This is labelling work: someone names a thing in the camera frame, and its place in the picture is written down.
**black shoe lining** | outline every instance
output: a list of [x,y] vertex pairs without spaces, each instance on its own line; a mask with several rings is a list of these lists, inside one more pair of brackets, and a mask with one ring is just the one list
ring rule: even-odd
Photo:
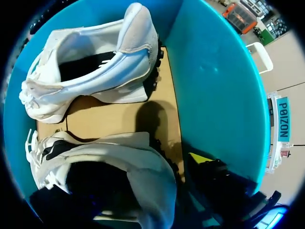
[[106,64],[107,60],[111,60],[115,56],[114,52],[105,52],[88,56],[76,61],[70,61],[59,65],[61,73],[61,81],[69,81],[91,72],[94,72],[100,65]]

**dark fabric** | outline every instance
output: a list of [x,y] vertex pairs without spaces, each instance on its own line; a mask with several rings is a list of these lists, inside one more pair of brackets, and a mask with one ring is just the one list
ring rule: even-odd
[[140,209],[126,172],[104,162],[73,163],[66,184],[71,194],[91,201],[100,212],[121,216]]
[[66,62],[59,65],[61,81],[69,81],[87,75],[99,68],[103,61],[111,60],[115,54],[105,52],[82,58],[80,60]]
[[58,140],[54,142],[53,146],[45,148],[42,153],[42,156],[43,157],[46,156],[46,160],[51,160],[56,156],[58,156],[59,154],[62,154],[78,146],[81,145],[76,145],[70,142],[66,142],[64,140]]

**shoe tongue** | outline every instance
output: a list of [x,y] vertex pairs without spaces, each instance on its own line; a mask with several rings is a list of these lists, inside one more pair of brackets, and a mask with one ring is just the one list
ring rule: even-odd
[[40,64],[43,66],[38,80],[45,83],[61,82],[61,73],[59,71],[58,56],[66,51],[67,43],[75,39],[75,29],[55,30],[52,31],[43,48],[40,58]]
[[56,51],[52,51],[47,63],[42,66],[38,81],[44,83],[60,83],[61,73],[57,64]]

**shoe heel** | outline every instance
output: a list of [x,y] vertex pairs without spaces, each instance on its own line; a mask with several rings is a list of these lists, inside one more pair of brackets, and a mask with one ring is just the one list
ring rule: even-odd
[[157,87],[157,78],[159,76],[158,67],[161,65],[164,51],[161,50],[162,42],[158,41],[158,57],[152,71],[145,79],[138,79],[126,84],[123,87],[94,93],[91,96],[101,102],[109,104],[127,104],[147,101]]

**sign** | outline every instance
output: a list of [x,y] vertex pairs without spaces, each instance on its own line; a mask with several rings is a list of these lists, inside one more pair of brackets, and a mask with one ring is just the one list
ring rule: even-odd
[[288,97],[276,100],[278,111],[278,141],[290,141],[290,105]]

